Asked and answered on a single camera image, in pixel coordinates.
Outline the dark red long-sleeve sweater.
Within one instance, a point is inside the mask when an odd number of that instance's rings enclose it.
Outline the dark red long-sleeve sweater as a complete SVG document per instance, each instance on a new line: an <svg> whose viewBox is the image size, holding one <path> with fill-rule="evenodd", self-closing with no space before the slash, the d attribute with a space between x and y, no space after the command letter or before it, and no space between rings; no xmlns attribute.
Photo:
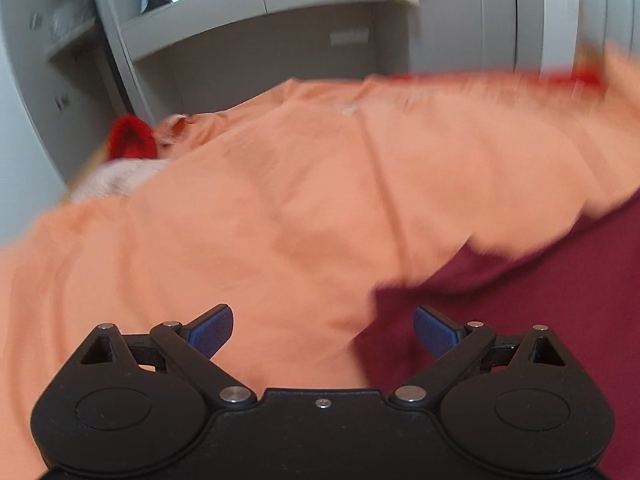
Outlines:
<svg viewBox="0 0 640 480"><path fill-rule="evenodd" d="M464 245L414 287L381 287L373 322L354 341L367 381L389 392L431 362L413 333L417 306L503 335L546 324L602 389L615 414L602 466L639 475L639 199L580 217L556 242L517 259Z"/></svg>

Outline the orange duvet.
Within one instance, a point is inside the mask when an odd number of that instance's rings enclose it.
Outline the orange duvet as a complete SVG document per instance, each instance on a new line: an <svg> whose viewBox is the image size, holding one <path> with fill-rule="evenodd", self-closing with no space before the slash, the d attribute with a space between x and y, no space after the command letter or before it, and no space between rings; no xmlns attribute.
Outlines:
<svg viewBox="0 0 640 480"><path fill-rule="evenodd" d="M218 363L255 390L364 383L372 290L464 245L520 256L639 186L639 62L606 86L290 80L165 122L169 164L58 206L1 252L1 474L35 479L32 407L94 326L145 332L225 302Z"/></svg>

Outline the floral patterned fabric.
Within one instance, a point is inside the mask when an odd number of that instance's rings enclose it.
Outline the floral patterned fabric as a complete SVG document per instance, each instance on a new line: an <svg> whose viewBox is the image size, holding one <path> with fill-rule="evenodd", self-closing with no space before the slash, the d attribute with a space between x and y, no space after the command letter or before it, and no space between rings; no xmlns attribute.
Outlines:
<svg viewBox="0 0 640 480"><path fill-rule="evenodd" d="M68 202L86 202L107 196L128 196L169 164L168 159L116 159L102 164L70 193Z"/></svg>

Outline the red plush item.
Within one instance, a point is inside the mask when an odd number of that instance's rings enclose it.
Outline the red plush item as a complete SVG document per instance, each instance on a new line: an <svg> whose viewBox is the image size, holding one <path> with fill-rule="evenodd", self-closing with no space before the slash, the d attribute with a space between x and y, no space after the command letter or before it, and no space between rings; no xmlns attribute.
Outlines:
<svg viewBox="0 0 640 480"><path fill-rule="evenodd" d="M108 134L108 160L156 158L153 130L146 122L133 114L120 116L114 121Z"/></svg>

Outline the red bed sheet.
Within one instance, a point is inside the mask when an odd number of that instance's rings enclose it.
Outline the red bed sheet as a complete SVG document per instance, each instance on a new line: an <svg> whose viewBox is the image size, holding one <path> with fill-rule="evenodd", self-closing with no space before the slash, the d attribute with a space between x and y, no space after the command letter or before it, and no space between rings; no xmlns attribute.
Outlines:
<svg viewBox="0 0 640 480"><path fill-rule="evenodd" d="M478 78L506 78L533 81L536 84L584 84L586 87L602 89L606 86L601 73L592 67L577 70L552 70L552 72L505 72L504 70L488 70L488 72L448 72L398 74L388 76L391 81L424 82L436 80L468 80Z"/></svg>

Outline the grey wardrobe cabinet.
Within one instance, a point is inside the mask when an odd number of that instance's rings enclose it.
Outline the grey wardrobe cabinet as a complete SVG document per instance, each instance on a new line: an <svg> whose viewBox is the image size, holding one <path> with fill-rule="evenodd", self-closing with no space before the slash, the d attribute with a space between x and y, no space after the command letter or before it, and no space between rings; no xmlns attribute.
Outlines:
<svg viewBox="0 0 640 480"><path fill-rule="evenodd" d="M126 113L94 0L1 0L1 24L40 141L72 185Z"/></svg>

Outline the grey window bench desk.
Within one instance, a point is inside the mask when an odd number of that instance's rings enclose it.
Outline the grey window bench desk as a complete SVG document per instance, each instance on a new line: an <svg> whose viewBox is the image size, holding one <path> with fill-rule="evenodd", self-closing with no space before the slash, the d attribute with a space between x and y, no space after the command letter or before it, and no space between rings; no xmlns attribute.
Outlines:
<svg viewBox="0 0 640 480"><path fill-rule="evenodd" d="M290 78L524 70L574 62L579 0L96 0L132 110L225 110ZM367 44L331 47L367 27Z"/></svg>

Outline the white wall socket plate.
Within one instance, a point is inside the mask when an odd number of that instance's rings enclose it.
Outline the white wall socket plate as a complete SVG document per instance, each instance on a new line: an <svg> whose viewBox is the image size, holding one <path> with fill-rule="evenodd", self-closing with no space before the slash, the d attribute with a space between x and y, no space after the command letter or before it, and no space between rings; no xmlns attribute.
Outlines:
<svg viewBox="0 0 640 480"><path fill-rule="evenodd" d="M331 47L348 47L356 44L367 44L370 30L367 27L332 30L330 32Z"/></svg>

